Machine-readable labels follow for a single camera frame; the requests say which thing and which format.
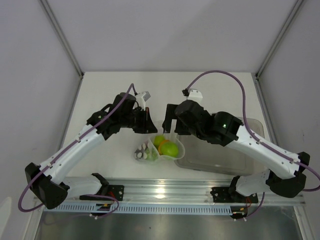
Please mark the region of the green pear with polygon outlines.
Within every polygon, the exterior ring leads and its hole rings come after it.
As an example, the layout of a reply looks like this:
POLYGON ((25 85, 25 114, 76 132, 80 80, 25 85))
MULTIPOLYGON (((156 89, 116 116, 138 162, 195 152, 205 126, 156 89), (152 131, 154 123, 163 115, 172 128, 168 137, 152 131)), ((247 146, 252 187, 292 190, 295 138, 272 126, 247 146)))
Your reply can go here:
POLYGON ((158 148, 160 144, 165 140, 164 135, 156 135, 153 139, 153 145, 158 148))

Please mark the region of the polka dot zip top bag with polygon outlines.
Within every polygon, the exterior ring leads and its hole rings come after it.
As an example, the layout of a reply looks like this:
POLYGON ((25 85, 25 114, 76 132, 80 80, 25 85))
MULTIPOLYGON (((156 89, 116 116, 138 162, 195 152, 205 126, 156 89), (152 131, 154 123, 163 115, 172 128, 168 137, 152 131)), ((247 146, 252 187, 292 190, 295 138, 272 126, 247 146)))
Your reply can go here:
POLYGON ((175 161, 185 156, 185 147, 177 134, 152 134, 133 152, 133 158, 145 163, 175 161))

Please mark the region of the green bumpy lime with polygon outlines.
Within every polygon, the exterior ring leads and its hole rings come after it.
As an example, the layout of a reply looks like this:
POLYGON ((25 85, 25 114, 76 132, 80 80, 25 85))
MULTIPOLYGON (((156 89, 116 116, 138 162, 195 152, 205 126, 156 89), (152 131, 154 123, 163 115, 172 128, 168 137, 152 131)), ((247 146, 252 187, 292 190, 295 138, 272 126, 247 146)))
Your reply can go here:
POLYGON ((143 158, 147 161, 155 162, 159 159, 160 155, 157 150, 147 148, 143 154, 143 158))

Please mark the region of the green apple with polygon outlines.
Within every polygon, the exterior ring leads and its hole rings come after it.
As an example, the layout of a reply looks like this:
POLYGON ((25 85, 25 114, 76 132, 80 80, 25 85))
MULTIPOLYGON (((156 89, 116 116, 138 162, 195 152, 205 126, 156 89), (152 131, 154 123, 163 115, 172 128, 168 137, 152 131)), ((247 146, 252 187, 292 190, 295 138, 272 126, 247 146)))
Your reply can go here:
POLYGON ((179 155, 179 148, 174 142, 167 142, 165 143, 162 148, 162 155, 169 156, 169 157, 177 157, 179 155))

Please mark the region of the orange lemon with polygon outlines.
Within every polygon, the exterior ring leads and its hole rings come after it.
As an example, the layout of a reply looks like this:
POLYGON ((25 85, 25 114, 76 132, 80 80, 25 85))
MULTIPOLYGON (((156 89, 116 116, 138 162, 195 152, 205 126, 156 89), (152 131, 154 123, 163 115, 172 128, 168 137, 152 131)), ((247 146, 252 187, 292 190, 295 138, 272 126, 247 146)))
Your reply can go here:
POLYGON ((165 143, 167 143, 167 142, 170 142, 169 140, 167 140, 167 139, 165 139, 165 140, 163 140, 160 144, 159 144, 159 146, 158 146, 158 152, 162 155, 163 154, 163 152, 162 152, 162 146, 165 144, 165 143))

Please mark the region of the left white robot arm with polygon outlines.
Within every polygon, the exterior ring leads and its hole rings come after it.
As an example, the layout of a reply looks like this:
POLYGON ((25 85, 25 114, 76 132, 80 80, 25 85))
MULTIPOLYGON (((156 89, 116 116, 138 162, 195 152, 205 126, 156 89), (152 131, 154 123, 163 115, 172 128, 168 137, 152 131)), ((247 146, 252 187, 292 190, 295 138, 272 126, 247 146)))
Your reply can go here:
POLYGON ((67 177, 67 174, 85 155, 122 128, 132 129, 136 134, 157 133, 146 106, 150 97, 147 91, 118 94, 112 104, 91 115, 68 146, 41 164, 30 163, 25 168, 29 189, 47 209, 54 209, 73 197, 103 200, 108 196, 109 182, 100 174, 88 177, 67 177))

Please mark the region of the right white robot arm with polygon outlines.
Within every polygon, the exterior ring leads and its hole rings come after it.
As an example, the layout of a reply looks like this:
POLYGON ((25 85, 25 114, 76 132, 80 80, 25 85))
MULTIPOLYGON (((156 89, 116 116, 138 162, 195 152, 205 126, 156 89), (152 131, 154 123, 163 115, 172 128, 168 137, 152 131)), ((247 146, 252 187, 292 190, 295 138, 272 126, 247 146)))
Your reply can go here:
POLYGON ((310 156, 305 152, 292 153, 267 141, 253 132, 245 119, 219 111, 209 113, 193 100, 168 104, 162 124, 165 133, 171 131, 193 135, 212 145, 237 150, 267 167, 267 170, 248 176, 235 176, 228 189, 234 202, 256 193, 273 192, 281 197, 294 198, 304 190, 307 177, 303 171, 310 156))

